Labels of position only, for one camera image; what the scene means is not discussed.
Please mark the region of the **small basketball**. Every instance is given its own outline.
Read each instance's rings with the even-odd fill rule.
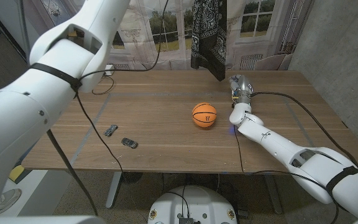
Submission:
[[[193,109],[193,121],[200,127],[211,126],[216,119],[216,109],[209,103],[199,103]]]

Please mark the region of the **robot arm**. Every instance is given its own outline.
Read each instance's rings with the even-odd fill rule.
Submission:
[[[129,0],[85,1],[76,16],[36,41],[30,63],[47,65],[77,79],[103,69],[128,5]],[[74,28],[85,32],[83,46],[66,39]],[[91,91],[102,75],[82,79],[80,91]],[[53,126],[75,94],[68,82],[36,69],[0,89],[0,196],[15,162]]]
[[[250,86],[249,82],[238,76],[232,77],[230,81],[232,88],[235,87],[234,90],[232,89],[235,106],[230,122],[239,127],[238,131],[263,146],[289,172],[302,175],[327,189],[332,189],[335,201],[358,217],[358,172],[352,172],[356,170],[356,166],[332,149],[298,146],[264,127],[262,120],[250,113],[250,103],[245,103],[249,94],[238,94],[242,86]],[[301,177],[293,177],[315,199],[322,203],[332,202],[326,190]]]

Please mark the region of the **gray wall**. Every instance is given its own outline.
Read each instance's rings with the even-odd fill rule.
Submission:
[[[358,1],[315,0],[289,70],[303,73],[358,137]]]

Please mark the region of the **black strap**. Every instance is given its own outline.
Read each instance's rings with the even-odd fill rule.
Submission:
[[[74,92],[77,92],[78,89],[82,86],[82,83],[79,79],[72,77],[71,75],[64,73],[60,71],[59,69],[52,68],[48,65],[44,65],[41,63],[34,63],[30,66],[30,68],[41,70],[43,72],[47,72],[51,75],[55,75],[58,78],[61,78],[62,80],[65,80],[68,82],[71,86],[71,88],[74,90]]]
[[[333,198],[333,189],[343,178],[354,174],[358,174],[358,169],[354,166],[351,166],[344,168],[342,172],[338,173],[334,178],[332,178],[326,186],[327,192],[330,194],[330,196]]]

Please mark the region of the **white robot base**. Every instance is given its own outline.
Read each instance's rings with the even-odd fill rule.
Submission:
[[[222,195],[211,189],[187,185],[184,193],[183,186],[169,192],[163,194],[152,205],[148,224],[237,224],[233,206]],[[182,194],[187,201],[189,212],[186,202],[179,196],[182,196]]]

